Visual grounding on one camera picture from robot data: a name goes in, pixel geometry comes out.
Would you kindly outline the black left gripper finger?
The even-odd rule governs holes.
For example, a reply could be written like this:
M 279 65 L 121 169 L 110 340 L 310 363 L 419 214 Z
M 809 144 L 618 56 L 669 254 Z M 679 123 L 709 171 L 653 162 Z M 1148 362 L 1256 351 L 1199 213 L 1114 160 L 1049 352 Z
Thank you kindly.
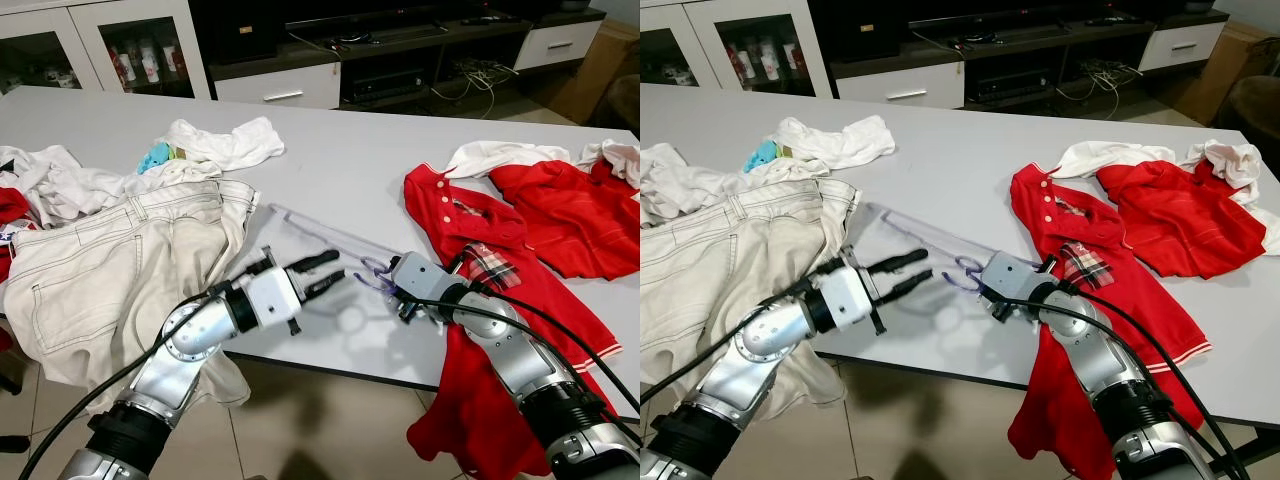
M 344 274 L 338 250 L 324 250 L 319 253 L 294 260 L 288 265 L 288 275 L 291 278 L 320 278 L 334 274 Z
M 881 260 L 878 262 L 872 264 L 868 268 L 868 273 L 870 275 L 876 275 L 876 274 L 896 274 L 896 273 L 900 273 L 904 268 L 908 268 L 908 266 L 910 266 L 910 265 L 913 265 L 915 262 L 920 262 L 920 261 L 925 260 L 928 256 L 929 256 L 929 251 L 928 250 L 925 250 L 925 248 L 915 248 L 915 250 L 911 250 L 911 251 L 909 251 L 906 253 L 895 255 L 895 256 L 891 256 L 891 257 L 887 257 L 887 259 L 883 259 L 883 260 Z
M 929 280 L 932 276 L 933 276 L 933 271 L 931 269 L 924 270 L 924 271 L 919 271 L 919 273 L 909 276 L 908 279 L 897 283 L 888 293 L 886 293 L 884 294 L 884 301 L 897 301 L 897 300 L 901 300 L 904 296 L 909 294 L 911 291 L 914 291 L 916 287 L 919 287 L 919 284 Z
M 324 276 L 320 276 L 317 280 L 307 284 L 303 288 L 303 302 L 307 303 L 310 301 L 320 298 L 323 294 L 325 294 L 330 288 L 333 288 L 337 283 L 342 282 L 344 278 L 346 278 L 344 270 L 335 270 L 328 273 Z

